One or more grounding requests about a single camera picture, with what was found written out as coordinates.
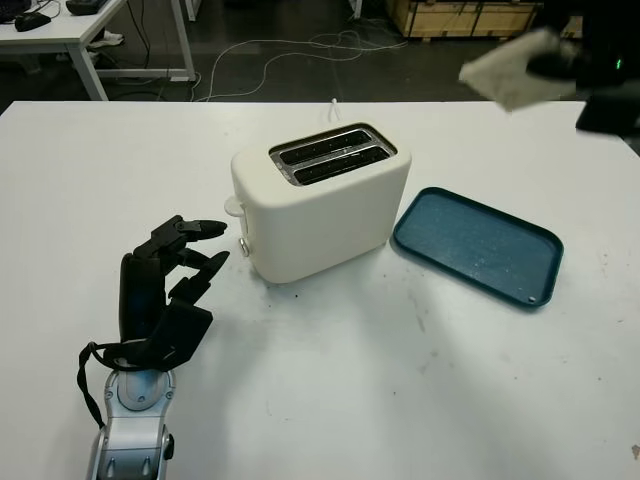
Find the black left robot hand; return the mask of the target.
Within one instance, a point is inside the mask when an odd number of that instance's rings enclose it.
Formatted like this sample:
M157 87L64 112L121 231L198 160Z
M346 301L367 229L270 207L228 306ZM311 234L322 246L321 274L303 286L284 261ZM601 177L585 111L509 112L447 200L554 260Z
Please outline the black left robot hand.
M150 336L167 301L196 304L228 259L222 251L208 257L190 243L222 236L227 224L187 221L175 215L152 230L150 238L124 255L120 267L119 331L123 342Z

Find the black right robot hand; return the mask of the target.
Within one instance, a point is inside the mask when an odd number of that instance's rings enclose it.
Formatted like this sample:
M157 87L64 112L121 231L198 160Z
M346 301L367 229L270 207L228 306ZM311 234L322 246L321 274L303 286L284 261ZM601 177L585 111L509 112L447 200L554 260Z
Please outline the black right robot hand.
M573 81L587 95L576 121L582 132L639 137L639 41L592 46L574 55L545 53L527 63L527 73L545 80Z

